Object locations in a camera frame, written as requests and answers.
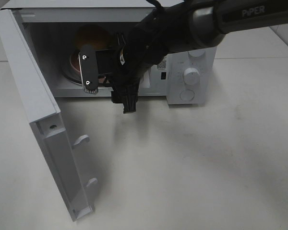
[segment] white microwave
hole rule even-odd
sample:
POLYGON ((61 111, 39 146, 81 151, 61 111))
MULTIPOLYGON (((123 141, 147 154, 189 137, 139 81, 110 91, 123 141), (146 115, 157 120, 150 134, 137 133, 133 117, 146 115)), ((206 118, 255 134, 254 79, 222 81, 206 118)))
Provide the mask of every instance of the white microwave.
MULTIPOLYGON (((177 4, 164 0, 165 7, 177 4)), ((0 37, 23 101, 30 127, 44 154, 65 205, 75 221, 92 212, 98 178, 83 181, 56 97, 110 97, 103 84, 88 94, 72 64, 74 37, 94 25, 115 36, 130 29, 153 9, 144 0, 11 0, 0 10, 0 37)), ((216 48, 167 55, 142 77, 139 96, 165 96, 168 104, 203 104, 216 48)))

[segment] table surface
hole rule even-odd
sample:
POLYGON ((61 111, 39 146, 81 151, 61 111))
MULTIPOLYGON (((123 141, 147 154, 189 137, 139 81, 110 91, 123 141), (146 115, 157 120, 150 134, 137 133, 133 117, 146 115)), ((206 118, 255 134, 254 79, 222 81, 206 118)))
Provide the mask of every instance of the table surface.
MULTIPOLYGON (((228 34, 216 58, 288 58, 288 46, 268 27, 228 34)), ((0 40, 0 61, 7 61, 0 40)))
POLYGON ((202 107, 59 99, 96 213, 72 222, 0 63, 0 230, 288 230, 288 58, 219 59, 202 107))

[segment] open microwave door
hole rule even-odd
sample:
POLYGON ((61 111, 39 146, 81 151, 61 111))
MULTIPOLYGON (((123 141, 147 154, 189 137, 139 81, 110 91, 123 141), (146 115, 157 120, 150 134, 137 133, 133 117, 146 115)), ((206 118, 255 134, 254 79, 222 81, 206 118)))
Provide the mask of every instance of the open microwave door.
POLYGON ((0 11, 0 37, 29 125, 75 221, 94 210, 94 201, 87 193, 97 179, 81 180, 72 150, 89 137, 83 135, 70 144, 60 109, 23 34, 24 25, 17 10, 0 11))

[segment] button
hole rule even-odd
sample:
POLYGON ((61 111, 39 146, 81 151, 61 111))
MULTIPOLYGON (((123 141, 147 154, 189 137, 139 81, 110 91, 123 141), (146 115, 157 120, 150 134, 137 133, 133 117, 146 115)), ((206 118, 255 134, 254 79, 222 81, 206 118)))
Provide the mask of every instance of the button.
POLYGON ((186 85, 195 85, 200 81, 200 73, 196 68, 188 68, 183 73, 183 80, 186 85))
POLYGON ((185 90, 180 94, 180 98, 186 102, 192 101, 194 98, 194 92, 192 90, 185 90))
POLYGON ((165 80, 167 78, 167 73, 166 72, 162 72, 161 73, 161 80, 165 80))

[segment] sticker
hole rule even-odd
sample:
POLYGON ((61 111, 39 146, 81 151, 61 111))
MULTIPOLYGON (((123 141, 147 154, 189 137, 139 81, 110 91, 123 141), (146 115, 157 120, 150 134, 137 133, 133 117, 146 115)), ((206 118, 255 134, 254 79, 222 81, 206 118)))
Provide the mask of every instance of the sticker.
POLYGON ((126 63, 124 58, 124 48, 120 50, 120 63, 122 66, 126 63))
POLYGON ((167 56, 157 65, 157 70, 166 70, 167 68, 167 56))

